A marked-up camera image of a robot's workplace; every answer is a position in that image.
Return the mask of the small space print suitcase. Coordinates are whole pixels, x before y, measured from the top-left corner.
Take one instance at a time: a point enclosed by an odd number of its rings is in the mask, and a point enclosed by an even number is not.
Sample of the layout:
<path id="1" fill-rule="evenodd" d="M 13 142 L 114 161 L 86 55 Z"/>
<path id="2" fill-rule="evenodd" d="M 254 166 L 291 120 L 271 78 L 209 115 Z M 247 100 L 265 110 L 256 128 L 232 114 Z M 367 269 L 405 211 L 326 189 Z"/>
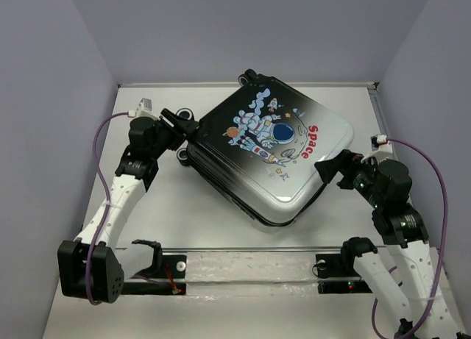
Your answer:
<path id="1" fill-rule="evenodd" d="M 238 83 L 200 118 L 177 159 L 251 219 L 288 226 L 325 189 L 315 163 L 348 148 L 353 126 L 274 76 L 248 69 Z"/>

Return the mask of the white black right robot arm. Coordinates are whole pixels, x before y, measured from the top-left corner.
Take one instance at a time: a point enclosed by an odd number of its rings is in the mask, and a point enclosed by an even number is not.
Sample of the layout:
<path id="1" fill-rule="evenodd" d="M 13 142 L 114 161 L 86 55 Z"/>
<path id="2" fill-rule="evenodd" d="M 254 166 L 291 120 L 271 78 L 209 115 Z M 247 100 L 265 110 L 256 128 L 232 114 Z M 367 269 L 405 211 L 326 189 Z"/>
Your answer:
<path id="1" fill-rule="evenodd" d="M 396 160 L 377 160 L 350 150 L 314 164 L 324 183 L 341 174 L 343 190 L 357 191 L 372 207 L 372 222 L 393 259 L 397 284 L 369 238 L 342 244 L 338 264 L 367 283 L 389 314 L 396 338 L 466 338 L 450 314 L 439 287 L 442 264 L 432 261 L 422 216 L 409 203 L 409 169 Z"/>

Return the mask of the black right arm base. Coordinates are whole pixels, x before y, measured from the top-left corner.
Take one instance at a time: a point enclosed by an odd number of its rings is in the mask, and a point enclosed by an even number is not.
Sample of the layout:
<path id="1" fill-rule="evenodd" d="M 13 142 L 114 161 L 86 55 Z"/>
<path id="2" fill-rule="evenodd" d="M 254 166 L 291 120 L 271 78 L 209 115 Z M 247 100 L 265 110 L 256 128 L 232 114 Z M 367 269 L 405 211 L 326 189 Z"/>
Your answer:
<path id="1" fill-rule="evenodd" d="M 369 238 L 354 237 L 343 242 L 339 251 L 316 254 L 313 275 L 320 280 L 319 294 L 372 293 L 353 266 L 354 260 L 378 250 Z"/>

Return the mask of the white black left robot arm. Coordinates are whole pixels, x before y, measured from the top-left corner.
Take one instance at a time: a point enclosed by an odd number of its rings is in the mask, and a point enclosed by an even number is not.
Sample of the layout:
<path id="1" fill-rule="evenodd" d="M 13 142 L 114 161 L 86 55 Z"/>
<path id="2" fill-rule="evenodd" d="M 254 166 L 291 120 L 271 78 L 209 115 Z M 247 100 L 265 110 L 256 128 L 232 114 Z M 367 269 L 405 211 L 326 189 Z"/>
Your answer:
<path id="1" fill-rule="evenodd" d="M 137 239 L 123 251 L 116 251 L 117 243 L 157 176 L 158 159 L 166 151 L 178 150 L 199 127 L 188 108 L 176 113 L 164 109 L 158 117 L 142 109 L 125 115 L 131 119 L 129 143 L 112 181 L 107 183 L 102 171 L 96 172 L 104 201 L 82 231 L 73 240 L 64 240 L 57 250 L 63 295 L 86 299 L 92 305 L 115 302 L 125 281 L 135 275 L 161 272 L 163 251 L 157 241 Z"/>

